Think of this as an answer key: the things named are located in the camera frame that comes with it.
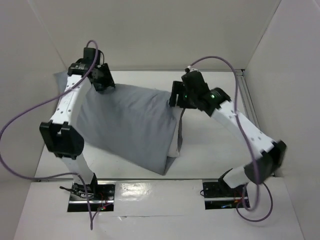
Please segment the grey pillowcase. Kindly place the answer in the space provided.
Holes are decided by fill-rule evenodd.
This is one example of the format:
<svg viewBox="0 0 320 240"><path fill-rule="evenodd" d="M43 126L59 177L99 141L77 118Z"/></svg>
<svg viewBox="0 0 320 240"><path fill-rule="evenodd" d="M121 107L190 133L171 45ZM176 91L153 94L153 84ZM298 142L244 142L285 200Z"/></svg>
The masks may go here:
<svg viewBox="0 0 320 240"><path fill-rule="evenodd" d="M169 105L173 79L156 71L114 71L115 88L90 89L76 127L86 143L164 176L176 128Z"/></svg>

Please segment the white pillow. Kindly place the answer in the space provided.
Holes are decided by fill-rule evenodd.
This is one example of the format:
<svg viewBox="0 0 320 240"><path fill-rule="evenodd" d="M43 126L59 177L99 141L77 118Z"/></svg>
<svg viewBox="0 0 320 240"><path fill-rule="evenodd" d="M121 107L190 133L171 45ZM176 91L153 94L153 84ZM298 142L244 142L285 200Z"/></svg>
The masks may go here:
<svg viewBox="0 0 320 240"><path fill-rule="evenodd" d="M180 107L172 107L173 119L176 121L174 134L172 137L172 141L167 153L167 156L170 158L177 158L180 156L180 150L183 143L182 136L182 117L185 110Z"/></svg>

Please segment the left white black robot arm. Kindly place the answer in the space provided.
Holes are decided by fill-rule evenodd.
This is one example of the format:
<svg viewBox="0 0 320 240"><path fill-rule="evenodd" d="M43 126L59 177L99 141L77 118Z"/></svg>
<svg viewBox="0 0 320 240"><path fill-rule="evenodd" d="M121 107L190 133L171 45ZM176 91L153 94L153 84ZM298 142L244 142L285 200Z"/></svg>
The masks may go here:
<svg viewBox="0 0 320 240"><path fill-rule="evenodd" d="M66 86L59 98L56 112L39 126L46 148L73 173L73 191L92 200L99 193L98 180L83 155L85 140L76 126L83 101L90 89L98 93L115 82L104 62L104 54L91 47L83 49L83 57L67 71Z"/></svg>

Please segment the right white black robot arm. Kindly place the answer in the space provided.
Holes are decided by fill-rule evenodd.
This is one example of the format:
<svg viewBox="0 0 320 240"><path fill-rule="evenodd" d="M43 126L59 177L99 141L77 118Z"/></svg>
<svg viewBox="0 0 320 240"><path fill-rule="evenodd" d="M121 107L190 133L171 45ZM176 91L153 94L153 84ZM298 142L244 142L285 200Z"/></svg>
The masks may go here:
<svg viewBox="0 0 320 240"><path fill-rule="evenodd" d="M282 140L273 140L258 129L238 111L236 100L221 88L210 89L198 70L189 71L181 77L181 81L173 82L169 105L205 112L238 140L246 143L252 160L228 170L218 179L218 190L223 196L230 196L238 186L249 182L262 184L282 166L287 145Z"/></svg>

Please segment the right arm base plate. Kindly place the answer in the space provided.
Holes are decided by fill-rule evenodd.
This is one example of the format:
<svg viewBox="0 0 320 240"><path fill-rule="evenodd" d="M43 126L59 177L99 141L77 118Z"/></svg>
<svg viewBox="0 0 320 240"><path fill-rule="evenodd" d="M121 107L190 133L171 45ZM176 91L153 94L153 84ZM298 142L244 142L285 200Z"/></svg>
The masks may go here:
<svg viewBox="0 0 320 240"><path fill-rule="evenodd" d="M239 208L244 208L242 199L244 199L245 206L249 208L248 192L243 193L243 188L244 185L228 188L222 186L218 179L204 179L199 194L204 198L206 210L235 209L237 205Z"/></svg>

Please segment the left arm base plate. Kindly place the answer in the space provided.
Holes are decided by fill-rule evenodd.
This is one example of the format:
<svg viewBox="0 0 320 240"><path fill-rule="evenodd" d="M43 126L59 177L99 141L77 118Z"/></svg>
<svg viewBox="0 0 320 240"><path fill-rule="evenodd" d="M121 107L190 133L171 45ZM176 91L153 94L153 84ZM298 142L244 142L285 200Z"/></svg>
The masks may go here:
<svg viewBox="0 0 320 240"><path fill-rule="evenodd" d="M90 210L92 212L96 212L97 210L100 210L101 212L113 212L116 183L112 181L98 181L97 183L95 192L88 189ZM67 212L88 212L86 195L83 189L80 189L75 184L72 184L72 187L67 188L60 186L60 189L69 192Z"/></svg>

